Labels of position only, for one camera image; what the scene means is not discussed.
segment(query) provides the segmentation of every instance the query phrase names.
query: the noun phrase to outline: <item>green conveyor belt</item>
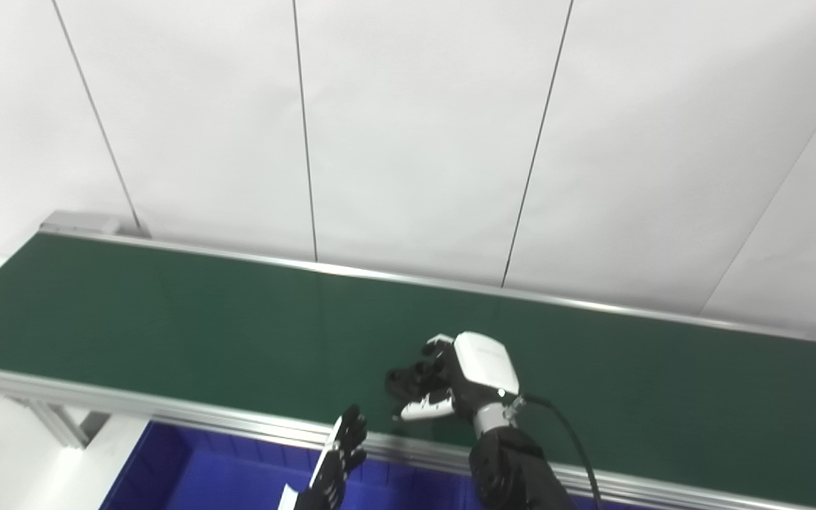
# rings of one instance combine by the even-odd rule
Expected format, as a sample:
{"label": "green conveyor belt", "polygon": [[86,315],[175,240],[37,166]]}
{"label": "green conveyor belt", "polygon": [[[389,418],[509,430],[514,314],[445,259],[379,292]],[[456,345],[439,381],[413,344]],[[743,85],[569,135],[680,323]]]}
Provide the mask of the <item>green conveyor belt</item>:
{"label": "green conveyor belt", "polygon": [[[470,446],[399,425],[388,368],[436,333],[501,340],[594,465],[816,507],[816,343],[40,233],[0,270],[0,369]],[[522,426],[577,464],[551,416]]]}

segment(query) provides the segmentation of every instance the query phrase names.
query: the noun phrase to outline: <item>robotic hand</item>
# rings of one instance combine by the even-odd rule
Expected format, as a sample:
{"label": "robotic hand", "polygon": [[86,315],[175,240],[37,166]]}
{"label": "robotic hand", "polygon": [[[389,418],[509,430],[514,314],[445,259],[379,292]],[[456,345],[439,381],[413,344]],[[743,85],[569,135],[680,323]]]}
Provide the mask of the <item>robotic hand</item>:
{"label": "robotic hand", "polygon": [[489,510],[575,510],[543,450],[516,427],[519,382],[505,346],[479,333],[437,335],[430,356],[386,374],[399,400],[393,419],[414,421],[457,414],[478,436],[470,472],[480,503]]}
{"label": "robotic hand", "polygon": [[286,485],[278,510],[338,510],[346,493],[346,479],[367,458],[361,448],[365,439],[367,419],[357,406],[349,407],[336,420],[307,489],[298,493]]}

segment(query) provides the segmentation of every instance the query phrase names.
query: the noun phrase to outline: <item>white robotic hand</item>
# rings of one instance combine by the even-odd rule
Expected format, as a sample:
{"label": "white robotic hand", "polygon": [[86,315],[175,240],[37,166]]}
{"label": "white robotic hand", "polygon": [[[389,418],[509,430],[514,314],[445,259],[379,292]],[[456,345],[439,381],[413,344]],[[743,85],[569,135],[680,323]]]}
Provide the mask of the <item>white robotic hand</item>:
{"label": "white robotic hand", "polygon": [[518,394],[509,353],[489,336],[470,331],[455,339],[437,335],[427,340],[421,354],[433,360],[386,374],[386,390],[399,400],[394,419],[414,421],[454,413],[472,421],[488,404],[498,404],[502,414],[502,402]]}
{"label": "white robotic hand", "polygon": [[338,510],[346,479],[367,458],[361,446],[365,439],[367,419],[357,406],[349,407],[336,420],[307,489],[298,493],[286,485],[278,510]]}

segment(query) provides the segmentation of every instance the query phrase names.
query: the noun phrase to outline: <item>blue bin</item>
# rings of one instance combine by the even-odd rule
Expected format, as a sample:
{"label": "blue bin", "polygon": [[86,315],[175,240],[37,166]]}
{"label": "blue bin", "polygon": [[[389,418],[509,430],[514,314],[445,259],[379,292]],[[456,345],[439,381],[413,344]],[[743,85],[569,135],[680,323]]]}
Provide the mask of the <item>blue bin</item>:
{"label": "blue bin", "polygon": [[[319,452],[150,423],[101,510],[276,510],[282,487],[301,490]],[[472,480],[375,460],[348,479],[342,510],[483,510]],[[580,510],[593,501],[577,497]],[[603,510],[637,510],[603,503]]]}

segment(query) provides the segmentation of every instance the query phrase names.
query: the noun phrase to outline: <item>white floor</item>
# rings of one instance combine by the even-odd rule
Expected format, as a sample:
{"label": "white floor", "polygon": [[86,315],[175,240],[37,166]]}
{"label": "white floor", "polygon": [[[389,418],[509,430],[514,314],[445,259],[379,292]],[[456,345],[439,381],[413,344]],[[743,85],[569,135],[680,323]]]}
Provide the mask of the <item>white floor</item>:
{"label": "white floor", "polygon": [[87,449],[72,450],[29,409],[0,397],[0,510],[99,508],[146,423],[112,416]]}

